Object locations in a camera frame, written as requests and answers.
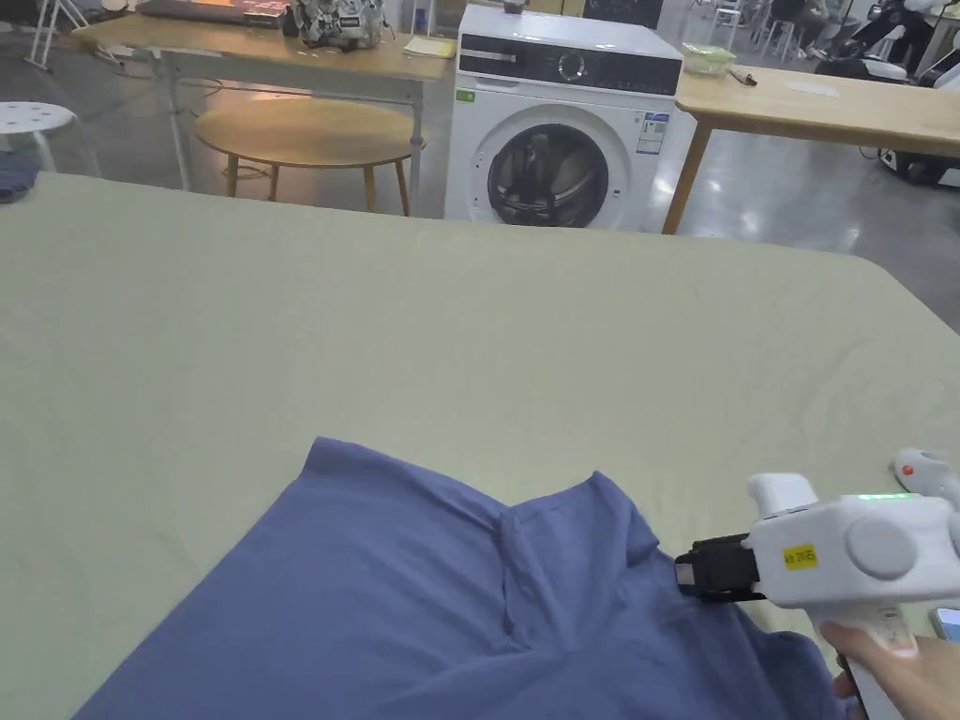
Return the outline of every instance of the phone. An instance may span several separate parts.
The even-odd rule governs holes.
[[[937,637],[952,642],[960,642],[960,610],[937,608],[930,611],[930,622]]]

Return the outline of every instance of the finger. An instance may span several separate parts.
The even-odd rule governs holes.
[[[856,685],[847,673],[841,673],[833,679],[833,694],[838,698],[851,698],[856,695]]]
[[[842,655],[862,665],[872,666],[888,655],[859,628],[848,628],[835,622],[825,622],[820,626],[820,634]]]

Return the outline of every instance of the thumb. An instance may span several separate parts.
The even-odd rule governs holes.
[[[885,652],[872,637],[860,628],[848,628],[846,625],[838,625],[835,622],[828,621],[820,626],[820,634],[841,655],[859,662],[871,671],[890,657],[889,653]]]

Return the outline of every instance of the blue cloth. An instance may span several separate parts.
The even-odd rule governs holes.
[[[12,203],[26,195],[36,182],[39,168],[30,160],[0,153],[0,204]]]
[[[682,597],[603,475],[507,508],[317,440],[76,718],[842,716],[813,643]]]

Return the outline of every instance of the washing machine door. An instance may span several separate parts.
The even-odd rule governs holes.
[[[607,199],[610,170],[590,137],[560,123],[514,135],[491,162],[487,195],[508,225],[585,228]]]
[[[474,157],[478,221],[550,228],[616,228],[629,185],[626,148],[583,108],[540,105],[487,134]]]

